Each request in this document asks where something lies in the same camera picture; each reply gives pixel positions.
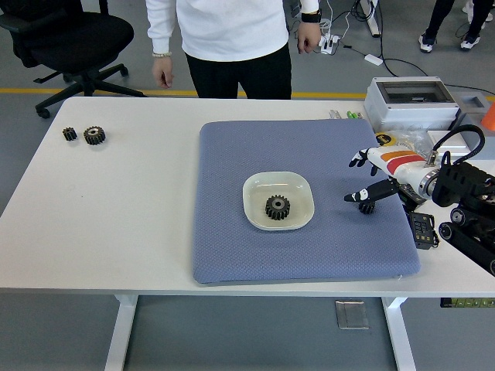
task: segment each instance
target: orange object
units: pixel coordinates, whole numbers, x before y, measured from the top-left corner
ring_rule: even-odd
[[[481,124],[488,130],[495,130],[495,104],[491,105],[485,117],[481,120]]]

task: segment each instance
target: white bowl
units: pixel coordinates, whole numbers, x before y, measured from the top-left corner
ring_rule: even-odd
[[[283,220],[273,220],[265,212],[267,200],[275,195],[290,202],[289,213]],[[315,213],[309,183],[294,172],[254,174],[242,187],[242,199],[247,219],[260,230],[297,230]]]

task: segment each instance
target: gray floor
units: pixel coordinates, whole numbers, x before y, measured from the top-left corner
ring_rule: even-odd
[[[352,1],[332,2],[334,16]],[[428,24],[434,1],[404,0],[381,4],[384,16],[384,55],[406,60],[449,85],[488,90],[492,99],[495,75],[490,73],[495,46],[495,24],[487,24],[479,45],[459,51],[456,37],[466,31],[466,15],[457,1],[445,20],[434,52],[419,52],[418,36]],[[84,0],[86,9],[97,2]],[[135,39],[119,56],[129,78],[110,81],[159,95],[149,70],[151,42],[144,2],[110,0],[111,12],[135,28]],[[322,2],[324,16],[329,16]],[[293,90],[321,97],[332,93],[365,94],[373,77],[389,77],[384,66],[364,61],[357,53],[379,55],[364,23],[349,17],[350,30],[334,56],[312,53],[299,56],[291,36]],[[289,26],[294,21],[288,20]],[[343,33],[343,17],[335,33]],[[32,82],[48,69],[25,69],[12,55],[7,32],[0,32],[0,213],[43,139],[51,120],[34,113],[34,105],[47,95],[41,91],[8,94],[6,88],[62,88],[61,79],[43,86]],[[172,41],[174,89],[189,94],[193,85],[180,52],[180,35]],[[410,64],[389,60],[400,76],[423,76]],[[466,88],[450,87],[454,90]],[[56,115],[60,104],[50,108]],[[338,331],[333,299],[322,298],[150,298],[140,299],[131,336],[126,369],[394,369],[391,346],[384,330],[381,304],[366,299],[371,330]],[[493,369],[495,311],[444,309],[439,299],[409,299],[403,312],[418,370]],[[107,295],[0,294],[0,370],[103,369],[117,314],[117,301]]]

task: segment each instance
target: person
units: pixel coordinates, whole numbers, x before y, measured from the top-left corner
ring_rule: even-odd
[[[463,12],[467,14],[467,22],[471,23],[473,21],[473,11],[474,11],[474,1],[473,0],[467,0],[466,5],[463,6]],[[492,22],[493,21],[493,15],[492,13],[488,13],[488,16],[485,19],[485,22]]]
[[[319,0],[301,0],[298,50],[311,53],[321,40]],[[169,40],[176,21],[199,97],[290,99],[292,65],[282,0],[146,0],[153,45],[152,74],[172,87]]]
[[[436,0],[433,8],[430,24],[425,32],[419,36],[419,45],[423,53],[430,53],[436,40],[436,35],[443,20],[452,10],[455,0]],[[469,25],[467,34],[461,42],[461,50],[469,51],[480,42],[480,31],[483,23],[490,13],[493,0],[476,0],[473,8],[473,20]]]

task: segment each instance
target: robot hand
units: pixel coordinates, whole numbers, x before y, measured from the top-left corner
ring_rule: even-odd
[[[364,165],[366,160],[368,160],[368,152],[370,151],[370,148],[368,149],[362,149],[358,153],[356,153],[353,157],[353,159],[349,163],[349,167],[352,168],[355,165],[357,165],[358,168]],[[371,176],[375,176],[378,172],[378,167],[373,164],[373,167],[371,168]]]
[[[370,185],[359,192],[344,197],[345,201],[372,203],[391,196],[398,191],[400,184],[409,184],[420,196],[429,198],[435,186],[433,180],[438,176],[438,167],[426,165],[426,160],[402,145],[368,148],[359,151],[349,166],[361,167],[368,160],[372,164],[371,175],[381,169],[389,179]]]

